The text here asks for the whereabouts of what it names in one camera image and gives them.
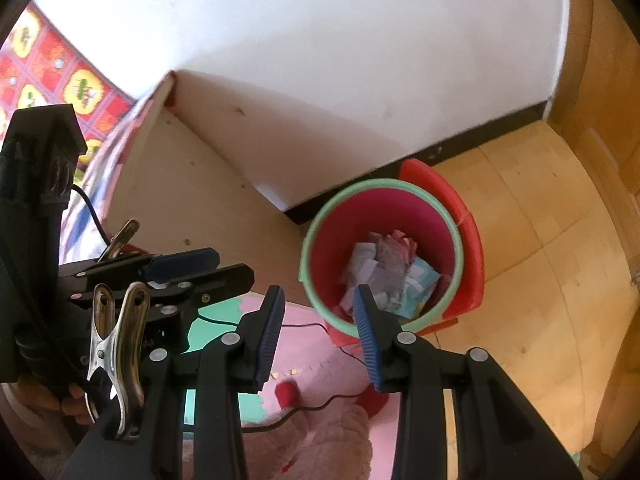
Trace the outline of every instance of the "blue gripper pad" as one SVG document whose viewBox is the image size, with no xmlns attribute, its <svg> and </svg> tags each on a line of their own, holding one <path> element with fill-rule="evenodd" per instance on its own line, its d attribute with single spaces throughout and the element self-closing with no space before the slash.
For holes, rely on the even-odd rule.
<svg viewBox="0 0 640 480">
<path fill-rule="evenodd" d="M 368 285 L 358 286 L 353 295 L 353 319 L 358 327 L 358 336 L 360 337 L 369 380 L 376 387 L 376 390 L 380 391 L 382 386 L 382 352 L 369 318 L 370 314 L 375 316 L 375 312 L 371 311 L 371 305 L 375 312 L 378 312 L 378 307 Z"/>
<path fill-rule="evenodd" d="M 256 352 L 254 382 L 258 384 L 259 389 L 262 389 L 262 385 L 267 382 L 271 373 L 271 365 L 273 365 L 273 357 L 276 353 L 282 319 L 284 318 L 284 306 L 284 291 L 277 285 L 271 285 L 260 306 L 261 311 L 268 308 L 270 312 Z"/>
</svg>

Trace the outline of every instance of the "green bucket rim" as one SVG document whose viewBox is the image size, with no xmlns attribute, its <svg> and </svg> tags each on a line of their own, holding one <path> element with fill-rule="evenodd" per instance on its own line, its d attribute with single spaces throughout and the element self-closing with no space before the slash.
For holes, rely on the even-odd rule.
<svg viewBox="0 0 640 480">
<path fill-rule="evenodd" d="M 300 271 L 298 273 L 298 280 L 302 282 L 302 286 L 305 289 L 306 295 L 309 298 L 311 305 L 318 311 L 320 316 L 341 332 L 352 337 L 358 337 L 357 327 L 353 323 L 349 323 L 348 321 L 341 319 L 333 312 L 331 312 L 327 307 L 324 306 L 324 304 L 316 294 L 316 290 L 311 281 L 311 276 L 309 275 L 309 257 L 311 252 L 311 244 L 313 243 L 313 240 L 316 239 L 318 229 L 322 225 L 322 222 L 339 203 L 363 191 L 380 188 L 399 189 L 402 191 L 407 191 L 419 196 L 425 202 L 428 202 L 429 205 L 431 205 L 445 221 L 445 224 L 449 229 L 449 233 L 451 234 L 451 238 L 453 241 L 455 265 L 453 275 L 451 277 L 451 282 L 447 287 L 446 292 L 444 293 L 443 297 L 440 298 L 440 301 L 436 303 L 428 312 L 426 312 L 419 318 L 402 325 L 402 330 L 414 333 L 420 332 L 420 330 L 423 330 L 429 325 L 437 322 L 442 316 L 443 312 L 451 303 L 451 300 L 453 300 L 453 297 L 456 295 L 458 287 L 460 286 L 460 280 L 462 279 L 462 270 L 464 268 L 465 256 L 462 248 L 460 231 L 458 230 L 458 226 L 456 225 L 454 219 L 451 217 L 449 211 L 447 211 L 447 209 L 433 195 L 418 186 L 414 186 L 414 184 L 409 184 L 408 182 L 396 180 L 394 178 L 372 178 L 370 180 L 358 182 L 357 184 L 353 184 L 352 186 L 343 189 L 341 192 L 332 197 L 329 202 L 324 204 L 322 209 L 318 212 L 316 217 L 311 222 L 309 230 L 306 232 L 305 239 L 302 242 L 302 254 L 300 256 Z"/>
</svg>

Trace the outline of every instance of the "white wall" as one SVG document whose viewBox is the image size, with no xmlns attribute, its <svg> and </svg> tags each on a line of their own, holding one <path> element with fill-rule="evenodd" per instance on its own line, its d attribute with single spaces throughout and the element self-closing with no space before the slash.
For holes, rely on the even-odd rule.
<svg viewBox="0 0 640 480">
<path fill-rule="evenodd" d="M 190 70 L 181 118 L 283 208 L 547 99 L 562 18 L 562 0 L 36 2 L 132 95 Z"/>
</svg>

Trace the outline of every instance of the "yellow circular pattern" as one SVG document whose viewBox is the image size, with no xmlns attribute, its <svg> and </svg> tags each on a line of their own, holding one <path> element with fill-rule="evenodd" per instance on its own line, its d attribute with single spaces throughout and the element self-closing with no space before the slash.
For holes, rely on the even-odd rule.
<svg viewBox="0 0 640 480">
<path fill-rule="evenodd" d="M 83 68 L 76 70 L 71 76 L 63 96 L 66 103 L 74 106 L 77 114 L 87 115 L 95 110 L 103 94 L 100 80 L 93 72 Z"/>
<path fill-rule="evenodd" d="M 47 104 L 43 95 L 32 84 L 26 84 L 20 92 L 18 108 L 31 108 L 34 106 L 44 106 Z"/>
<path fill-rule="evenodd" d="M 30 10 L 25 10 L 14 25 L 11 47 L 16 56 L 25 58 L 29 55 L 39 31 L 40 22 L 36 15 Z"/>
</svg>

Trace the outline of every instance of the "trash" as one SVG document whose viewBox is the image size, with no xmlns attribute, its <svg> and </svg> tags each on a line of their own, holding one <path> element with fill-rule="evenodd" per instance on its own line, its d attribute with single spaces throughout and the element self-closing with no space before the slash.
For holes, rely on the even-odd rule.
<svg viewBox="0 0 640 480">
<path fill-rule="evenodd" d="M 439 273 L 416 256 L 417 244 L 403 232 L 369 233 L 369 242 L 356 243 L 343 282 L 347 290 L 340 307 L 353 308 L 358 285 L 369 285 L 380 310 L 414 319 L 433 293 Z"/>
</svg>

